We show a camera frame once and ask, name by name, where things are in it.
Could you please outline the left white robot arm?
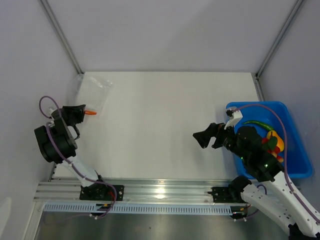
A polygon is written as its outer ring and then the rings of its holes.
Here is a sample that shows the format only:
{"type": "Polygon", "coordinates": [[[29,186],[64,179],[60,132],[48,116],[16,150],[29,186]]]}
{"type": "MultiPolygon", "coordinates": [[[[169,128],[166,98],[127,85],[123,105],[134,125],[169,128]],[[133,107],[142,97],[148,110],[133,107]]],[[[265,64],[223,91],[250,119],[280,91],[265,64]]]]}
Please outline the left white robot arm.
{"type": "Polygon", "coordinates": [[[80,138],[77,124],[91,114],[86,105],[63,106],[49,110],[50,122],[34,130],[43,158],[49,163],[62,165],[80,182],[80,200],[114,201],[115,191],[105,184],[101,175],[86,166],[77,154],[76,140],[80,138]]]}

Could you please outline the clear orange zip top bag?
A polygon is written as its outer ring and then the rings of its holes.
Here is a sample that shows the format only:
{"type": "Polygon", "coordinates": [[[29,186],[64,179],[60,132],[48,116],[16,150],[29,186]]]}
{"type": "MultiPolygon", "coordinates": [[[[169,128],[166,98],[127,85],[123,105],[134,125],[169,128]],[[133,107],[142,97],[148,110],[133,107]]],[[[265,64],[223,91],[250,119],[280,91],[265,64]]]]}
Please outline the clear orange zip top bag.
{"type": "Polygon", "coordinates": [[[86,111],[101,116],[113,86],[111,81],[96,74],[78,74],[67,85],[67,105],[86,105],[86,111]]]}

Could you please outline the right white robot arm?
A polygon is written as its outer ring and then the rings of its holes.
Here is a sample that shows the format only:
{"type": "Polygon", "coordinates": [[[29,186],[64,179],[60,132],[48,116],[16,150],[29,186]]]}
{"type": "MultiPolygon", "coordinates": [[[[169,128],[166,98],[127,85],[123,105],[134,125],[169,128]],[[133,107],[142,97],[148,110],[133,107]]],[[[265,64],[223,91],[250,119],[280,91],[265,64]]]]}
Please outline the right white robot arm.
{"type": "Polygon", "coordinates": [[[215,138],[213,149],[226,148],[240,157],[247,172],[277,196],[273,201],[245,176],[236,177],[228,185],[228,196],[234,202],[244,201],[268,216],[290,240],[318,240],[320,238],[320,213],[285,174],[284,166],[262,145],[262,137],[253,126],[238,130],[223,123],[211,123],[209,127],[192,135],[205,149],[215,138]]]}

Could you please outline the red cherry tomato bunch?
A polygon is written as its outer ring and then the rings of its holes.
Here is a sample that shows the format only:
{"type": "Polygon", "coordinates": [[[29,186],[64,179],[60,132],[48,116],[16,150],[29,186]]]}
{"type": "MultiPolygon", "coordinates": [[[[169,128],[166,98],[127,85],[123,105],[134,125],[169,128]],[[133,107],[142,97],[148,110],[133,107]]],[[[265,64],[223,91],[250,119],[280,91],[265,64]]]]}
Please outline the red cherry tomato bunch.
{"type": "Polygon", "coordinates": [[[279,148],[276,146],[277,139],[275,137],[273,137],[271,139],[267,139],[266,137],[264,137],[264,138],[262,138],[261,144],[262,144],[262,148],[264,150],[266,150],[268,153],[272,154],[274,157],[276,157],[276,159],[280,163],[284,162],[284,158],[282,156],[280,156],[281,152],[280,152],[279,148]]]}

